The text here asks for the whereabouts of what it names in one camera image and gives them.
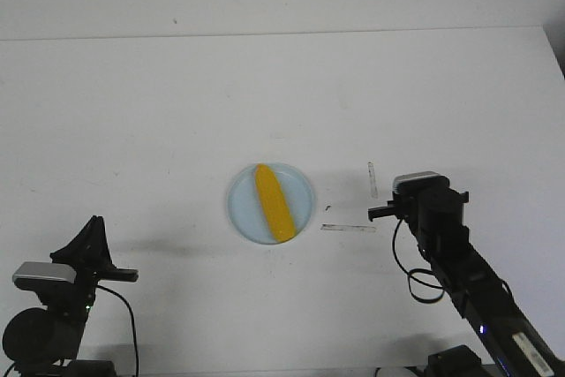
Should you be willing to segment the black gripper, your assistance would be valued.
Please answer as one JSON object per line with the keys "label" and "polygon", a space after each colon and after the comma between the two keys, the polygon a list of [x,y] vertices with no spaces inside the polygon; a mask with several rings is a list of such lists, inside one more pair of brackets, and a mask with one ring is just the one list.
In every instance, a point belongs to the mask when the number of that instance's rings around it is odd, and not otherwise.
{"label": "black gripper", "polygon": [[[100,263],[92,242],[98,239]],[[52,312],[69,320],[86,320],[100,281],[136,283],[137,269],[116,268],[109,251],[105,222],[93,215],[67,245],[49,254],[53,263],[40,279],[39,299]]]}
{"label": "black gripper", "polygon": [[368,219],[395,216],[408,224],[425,258],[458,258],[470,250],[469,229],[463,225],[467,192],[435,185],[411,196],[399,196],[384,207],[368,210]]}

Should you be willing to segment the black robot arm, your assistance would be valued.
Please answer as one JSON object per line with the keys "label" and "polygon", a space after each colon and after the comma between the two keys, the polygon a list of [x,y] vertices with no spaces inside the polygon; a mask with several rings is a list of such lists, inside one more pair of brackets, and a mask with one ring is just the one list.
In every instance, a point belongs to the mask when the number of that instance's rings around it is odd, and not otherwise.
{"label": "black robot arm", "polygon": [[139,375],[139,346],[132,307],[101,281],[135,283],[136,269],[114,265],[104,219],[92,216],[66,246],[52,252],[49,262],[25,261],[12,275],[15,287],[33,292],[40,307],[16,314],[3,337],[4,354],[12,361],[5,375],[116,376],[111,360],[79,359],[79,347],[98,290],[120,299],[129,313],[134,352],[134,372]]}
{"label": "black robot arm", "polygon": [[508,284],[472,246],[463,224],[469,194],[451,189],[447,177],[424,171],[396,177],[392,196],[386,206],[369,209],[368,218],[393,215],[407,224],[430,265],[407,271],[408,283],[418,275],[434,276],[433,287],[451,298],[503,375],[562,376],[563,360],[527,320]]}

